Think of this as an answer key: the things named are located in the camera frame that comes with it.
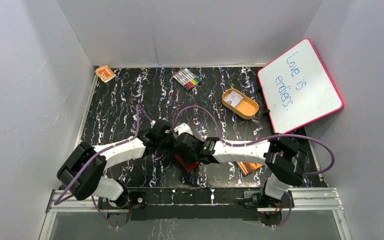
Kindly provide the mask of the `red leather card holder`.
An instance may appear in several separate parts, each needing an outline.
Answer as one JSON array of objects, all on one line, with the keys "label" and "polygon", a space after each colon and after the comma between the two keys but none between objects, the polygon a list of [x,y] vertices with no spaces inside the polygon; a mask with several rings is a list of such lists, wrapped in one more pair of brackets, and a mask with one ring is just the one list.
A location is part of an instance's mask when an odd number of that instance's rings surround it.
[{"label": "red leather card holder", "polygon": [[195,161],[193,163],[186,163],[179,154],[175,154],[174,156],[177,161],[183,166],[187,173],[190,173],[200,165],[198,161]]}]

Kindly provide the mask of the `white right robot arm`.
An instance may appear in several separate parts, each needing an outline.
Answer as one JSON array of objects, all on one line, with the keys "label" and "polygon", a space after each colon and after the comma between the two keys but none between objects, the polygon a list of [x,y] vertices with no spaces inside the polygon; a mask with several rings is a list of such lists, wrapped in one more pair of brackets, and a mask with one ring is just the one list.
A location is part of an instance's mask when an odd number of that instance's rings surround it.
[{"label": "white right robot arm", "polygon": [[184,132],[174,140],[174,149],[185,168],[194,163],[243,162],[261,164],[271,172],[260,195],[268,207],[275,207],[291,187],[304,183],[307,154],[293,140],[280,134],[259,142],[223,142],[217,137],[202,141]]}]

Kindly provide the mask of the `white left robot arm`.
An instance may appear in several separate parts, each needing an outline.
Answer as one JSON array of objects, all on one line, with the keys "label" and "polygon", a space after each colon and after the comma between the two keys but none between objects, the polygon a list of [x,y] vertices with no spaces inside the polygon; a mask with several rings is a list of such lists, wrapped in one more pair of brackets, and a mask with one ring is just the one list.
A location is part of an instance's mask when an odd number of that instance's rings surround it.
[{"label": "white left robot arm", "polygon": [[56,177],[78,201],[99,197],[117,208],[124,208],[130,200],[129,189],[117,179],[104,177],[104,171],[170,149],[173,140],[172,124],[159,119],[151,128],[139,131],[137,136],[113,144],[92,146],[82,142],[57,171]]}]

